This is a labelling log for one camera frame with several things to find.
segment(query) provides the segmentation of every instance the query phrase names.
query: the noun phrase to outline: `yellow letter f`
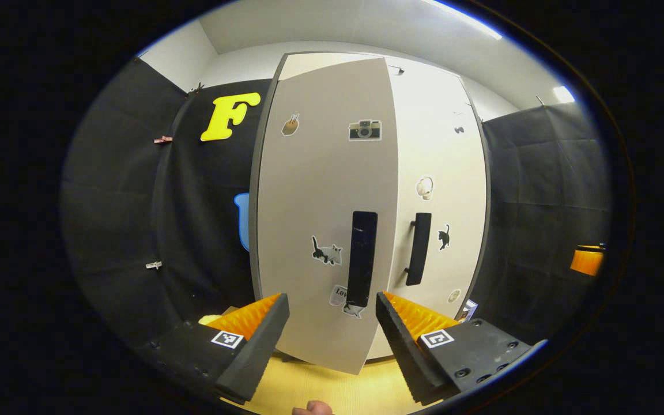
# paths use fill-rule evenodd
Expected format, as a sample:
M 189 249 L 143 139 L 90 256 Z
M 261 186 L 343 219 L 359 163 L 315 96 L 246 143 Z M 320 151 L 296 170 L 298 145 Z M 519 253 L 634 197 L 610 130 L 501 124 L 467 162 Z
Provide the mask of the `yellow letter f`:
M 227 128 L 227 123 L 232 120 L 232 124 L 242 123 L 247 114 L 247 105 L 256 106 L 261 102 L 261 95 L 258 92 L 251 94 L 232 95 L 229 97 L 219 97 L 214 100 L 214 113 L 209 120 L 209 128 L 201 133 L 201 141 L 212 141 L 214 139 L 227 139 L 232 135 L 232 130 Z M 240 103 L 237 108 L 233 108 L 235 103 Z

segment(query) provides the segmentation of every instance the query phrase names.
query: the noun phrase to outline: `white cabinet door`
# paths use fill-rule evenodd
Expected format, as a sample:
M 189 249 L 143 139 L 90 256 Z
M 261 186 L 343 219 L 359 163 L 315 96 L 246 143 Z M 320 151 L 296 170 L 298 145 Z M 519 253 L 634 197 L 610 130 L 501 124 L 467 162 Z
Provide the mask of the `white cabinet door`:
M 398 216 L 389 291 L 456 316 L 471 285 L 485 224 L 485 159 L 461 80 L 422 63 L 391 76 L 398 134 Z M 432 213 L 421 283 L 406 286 L 416 213 Z M 382 331 L 369 358 L 390 355 Z
M 288 294 L 290 317 L 277 349 L 357 375 L 378 327 L 375 293 L 387 289 L 391 270 L 395 112 L 384 58 L 317 66 L 288 69 L 270 104 L 256 190 L 256 277 L 263 297 Z M 348 285 L 356 210 L 378 214 L 372 294 L 358 316 L 330 304 L 335 286 Z

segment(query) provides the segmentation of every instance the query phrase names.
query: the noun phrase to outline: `black door handle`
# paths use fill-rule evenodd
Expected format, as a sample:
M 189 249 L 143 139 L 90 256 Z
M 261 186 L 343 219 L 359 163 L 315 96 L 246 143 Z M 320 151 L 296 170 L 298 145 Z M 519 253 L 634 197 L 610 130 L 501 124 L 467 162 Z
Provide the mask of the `black door handle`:
M 406 285 L 417 285 L 422 282 L 424 262 L 427 260 L 427 246 L 429 245 L 429 228 L 432 225 L 432 213 L 417 213 L 414 226 L 414 244 L 409 267 L 404 268 L 409 275 L 406 276 Z
M 347 304 L 368 305 L 371 278 L 374 273 L 378 214 L 353 212 L 353 235 L 350 238 L 350 273 L 348 273 Z

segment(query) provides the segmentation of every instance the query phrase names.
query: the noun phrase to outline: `blue object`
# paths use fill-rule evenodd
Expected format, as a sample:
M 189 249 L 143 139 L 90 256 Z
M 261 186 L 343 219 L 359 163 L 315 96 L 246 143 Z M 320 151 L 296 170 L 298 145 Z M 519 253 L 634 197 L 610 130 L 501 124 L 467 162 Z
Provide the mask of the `blue object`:
M 247 208 L 250 204 L 250 194 L 241 193 L 235 196 L 235 205 L 240 210 L 240 242 L 242 246 L 250 252 L 250 234 L 248 233 L 248 213 Z

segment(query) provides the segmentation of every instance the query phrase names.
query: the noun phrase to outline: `finger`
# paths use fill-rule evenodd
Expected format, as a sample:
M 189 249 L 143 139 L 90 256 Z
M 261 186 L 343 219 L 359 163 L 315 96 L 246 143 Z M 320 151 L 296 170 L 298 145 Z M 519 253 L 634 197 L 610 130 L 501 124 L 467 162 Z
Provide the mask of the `finger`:
M 312 415 L 332 415 L 332 408 L 330 405 L 319 401 L 312 400 L 306 404 L 306 408 L 311 411 Z
M 293 408 L 290 415 L 313 415 L 313 413 L 303 408 Z

